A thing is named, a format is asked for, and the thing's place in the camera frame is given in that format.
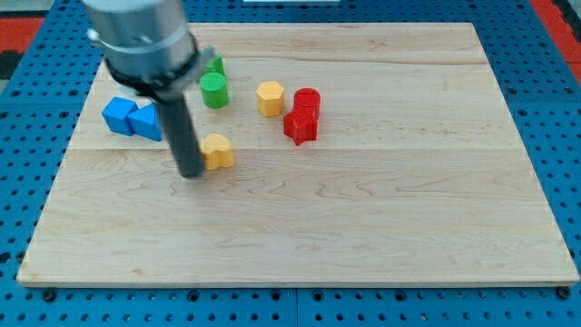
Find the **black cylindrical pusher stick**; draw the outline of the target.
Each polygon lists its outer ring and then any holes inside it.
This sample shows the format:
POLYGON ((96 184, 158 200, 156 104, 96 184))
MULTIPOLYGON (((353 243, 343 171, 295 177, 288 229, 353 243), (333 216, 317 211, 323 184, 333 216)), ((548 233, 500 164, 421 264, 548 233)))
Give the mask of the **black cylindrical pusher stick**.
POLYGON ((183 95, 158 100, 155 108, 180 176, 198 177, 204 172, 205 166, 183 95))

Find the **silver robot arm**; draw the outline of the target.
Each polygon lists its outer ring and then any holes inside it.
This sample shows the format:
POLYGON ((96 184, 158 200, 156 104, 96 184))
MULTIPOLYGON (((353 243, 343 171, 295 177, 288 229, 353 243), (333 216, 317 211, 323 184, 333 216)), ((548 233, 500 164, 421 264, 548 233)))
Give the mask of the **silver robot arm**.
POLYGON ((150 99, 170 145, 179 174, 204 171, 202 152, 185 100, 185 89, 215 57, 201 49, 179 0, 83 0, 92 22, 87 31, 103 49, 111 77, 150 99))

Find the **green block behind arm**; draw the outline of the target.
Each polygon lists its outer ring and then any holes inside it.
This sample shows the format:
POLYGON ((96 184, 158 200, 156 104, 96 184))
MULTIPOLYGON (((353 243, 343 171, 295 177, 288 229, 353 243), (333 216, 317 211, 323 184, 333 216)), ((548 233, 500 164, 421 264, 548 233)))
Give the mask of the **green block behind arm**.
POLYGON ((226 73, 225 73, 222 57, 220 55, 215 55, 213 57, 213 59, 209 60, 205 64, 204 72, 206 74, 217 73, 217 74, 221 74, 221 75, 225 76, 226 73))

